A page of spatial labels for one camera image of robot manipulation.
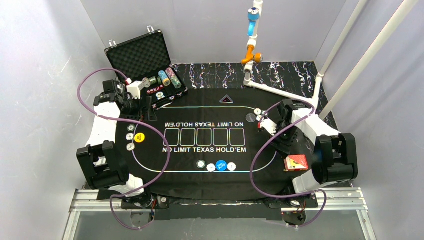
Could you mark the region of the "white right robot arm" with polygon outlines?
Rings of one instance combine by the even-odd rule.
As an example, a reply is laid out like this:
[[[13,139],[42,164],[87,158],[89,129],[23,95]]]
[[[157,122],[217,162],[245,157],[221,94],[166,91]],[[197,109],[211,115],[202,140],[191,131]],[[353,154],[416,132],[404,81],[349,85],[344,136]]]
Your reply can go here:
[[[314,146],[310,169],[292,180],[296,194],[357,178],[356,139],[351,133],[330,127],[306,103],[286,99],[276,108],[280,115],[276,124],[279,136],[270,145],[282,157],[288,157],[297,132],[301,131]]]

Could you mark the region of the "white grey poker chip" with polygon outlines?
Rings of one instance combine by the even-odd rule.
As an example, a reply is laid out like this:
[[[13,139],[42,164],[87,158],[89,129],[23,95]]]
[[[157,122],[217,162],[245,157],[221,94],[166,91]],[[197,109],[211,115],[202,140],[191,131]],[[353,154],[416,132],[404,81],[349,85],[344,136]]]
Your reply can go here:
[[[133,142],[128,143],[126,149],[127,151],[133,151],[135,149],[135,144]]]
[[[227,164],[227,170],[230,171],[230,172],[235,171],[236,168],[237,168],[237,166],[236,166],[236,164],[234,162],[229,162]]]
[[[255,115],[257,115],[257,116],[261,116],[262,115],[262,110],[261,109],[259,109],[259,108],[256,108],[256,109],[254,109],[254,114]]]

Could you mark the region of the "blue small blind button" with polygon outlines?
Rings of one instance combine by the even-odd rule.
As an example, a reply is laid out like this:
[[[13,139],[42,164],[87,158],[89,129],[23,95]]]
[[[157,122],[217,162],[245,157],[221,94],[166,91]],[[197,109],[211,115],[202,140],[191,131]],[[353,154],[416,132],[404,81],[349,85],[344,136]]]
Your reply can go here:
[[[219,172],[223,172],[228,168],[228,164],[225,160],[218,160],[215,164],[215,168]]]

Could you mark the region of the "red playing card box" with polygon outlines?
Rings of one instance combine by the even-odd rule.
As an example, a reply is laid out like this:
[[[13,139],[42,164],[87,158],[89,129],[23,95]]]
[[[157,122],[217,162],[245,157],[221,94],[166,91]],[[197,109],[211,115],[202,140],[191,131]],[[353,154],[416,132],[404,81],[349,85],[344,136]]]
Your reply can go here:
[[[284,159],[285,172],[307,171],[309,164],[305,154],[289,155]]]

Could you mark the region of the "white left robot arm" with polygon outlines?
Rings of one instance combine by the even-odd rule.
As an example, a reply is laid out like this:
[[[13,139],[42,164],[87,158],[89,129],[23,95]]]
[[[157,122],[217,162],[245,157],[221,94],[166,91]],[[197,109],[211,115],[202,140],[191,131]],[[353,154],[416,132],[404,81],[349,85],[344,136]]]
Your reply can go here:
[[[94,99],[93,128],[85,147],[76,152],[89,187],[120,198],[141,199],[151,195],[143,180],[130,173],[116,144],[117,119],[142,120],[140,101],[133,99],[117,80],[103,82],[103,92]]]

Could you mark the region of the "clear dealer button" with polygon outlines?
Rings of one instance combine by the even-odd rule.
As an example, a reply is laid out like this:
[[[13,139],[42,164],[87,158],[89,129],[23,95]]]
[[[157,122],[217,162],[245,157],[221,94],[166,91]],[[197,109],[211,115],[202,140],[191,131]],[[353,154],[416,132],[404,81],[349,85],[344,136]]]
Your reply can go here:
[[[245,119],[248,123],[254,123],[257,120],[257,116],[254,113],[248,113]]]

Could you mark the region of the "yellow big blind button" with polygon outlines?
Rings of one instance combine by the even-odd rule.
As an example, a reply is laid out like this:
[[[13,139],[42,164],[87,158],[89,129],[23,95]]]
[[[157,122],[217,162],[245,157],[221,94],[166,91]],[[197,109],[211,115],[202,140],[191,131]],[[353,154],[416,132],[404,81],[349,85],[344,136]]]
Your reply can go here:
[[[146,139],[146,136],[145,136],[145,134],[144,133],[137,133],[137,134],[135,134],[134,135],[134,138],[133,138],[133,140],[136,142],[136,143],[142,143],[142,142],[144,142],[145,141],[145,139]]]

